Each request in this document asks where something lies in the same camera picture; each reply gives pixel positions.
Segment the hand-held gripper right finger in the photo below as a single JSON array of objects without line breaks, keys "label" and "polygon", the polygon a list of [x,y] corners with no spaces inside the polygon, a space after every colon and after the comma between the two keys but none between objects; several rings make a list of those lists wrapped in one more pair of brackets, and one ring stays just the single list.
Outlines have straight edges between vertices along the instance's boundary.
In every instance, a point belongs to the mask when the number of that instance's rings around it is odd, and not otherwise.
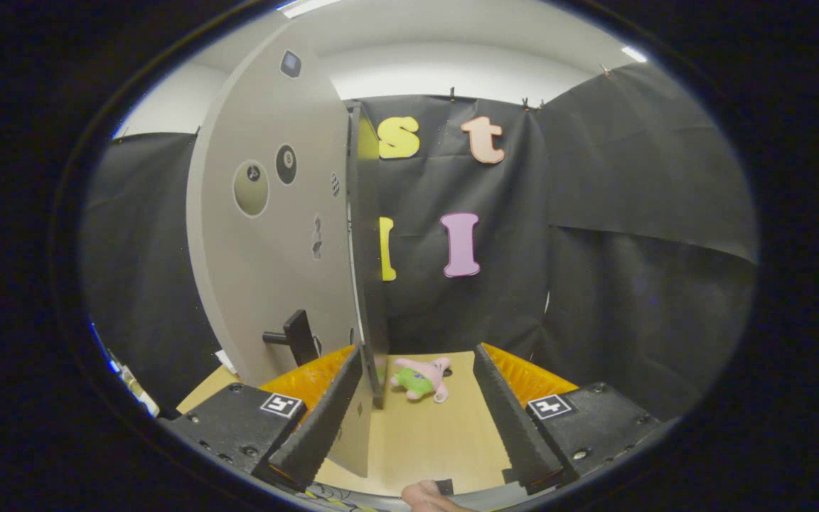
[{"label": "hand-held gripper right finger", "polygon": [[473,357],[511,474],[529,494],[610,469],[663,427],[608,383],[579,387],[487,343]]}]

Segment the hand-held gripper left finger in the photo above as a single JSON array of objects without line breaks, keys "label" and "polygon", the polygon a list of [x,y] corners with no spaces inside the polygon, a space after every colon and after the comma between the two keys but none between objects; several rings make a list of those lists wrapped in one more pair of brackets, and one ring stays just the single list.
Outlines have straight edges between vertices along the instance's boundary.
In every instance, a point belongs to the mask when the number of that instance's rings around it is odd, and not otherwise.
[{"label": "hand-held gripper left finger", "polygon": [[304,491],[354,411],[362,356],[346,346],[266,383],[228,383],[162,425],[203,456]]}]

